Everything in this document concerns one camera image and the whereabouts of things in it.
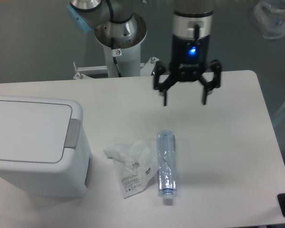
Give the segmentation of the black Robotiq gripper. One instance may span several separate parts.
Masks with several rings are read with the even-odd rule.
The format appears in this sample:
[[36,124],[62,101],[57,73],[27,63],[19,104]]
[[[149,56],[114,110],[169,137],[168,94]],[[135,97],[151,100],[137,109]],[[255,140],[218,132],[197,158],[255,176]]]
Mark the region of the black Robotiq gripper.
[[[215,88],[221,87],[222,64],[218,59],[206,63],[210,36],[195,39],[183,39],[176,35],[172,36],[171,61],[165,64],[157,61],[154,68],[153,88],[158,90],[163,97],[163,106],[167,106],[168,90],[177,82],[194,82],[193,71],[201,74],[198,81],[203,85],[201,102],[207,103],[207,96]],[[203,77],[206,70],[213,73],[211,81]],[[160,82],[160,77],[167,71],[168,77]]]

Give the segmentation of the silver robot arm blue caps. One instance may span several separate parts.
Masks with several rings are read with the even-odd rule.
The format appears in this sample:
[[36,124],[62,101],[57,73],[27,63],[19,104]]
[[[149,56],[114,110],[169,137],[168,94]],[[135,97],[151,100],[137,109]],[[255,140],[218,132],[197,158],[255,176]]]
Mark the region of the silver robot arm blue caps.
[[[133,2],[71,0],[67,9],[82,30],[92,29],[97,40],[109,48],[117,76],[123,77],[117,51],[140,44],[147,32],[145,21],[133,11]],[[211,0],[175,1],[171,61],[158,61],[153,70],[153,88],[164,98],[177,82],[199,81],[205,104],[212,90],[221,86],[221,63],[207,61],[213,10]]]

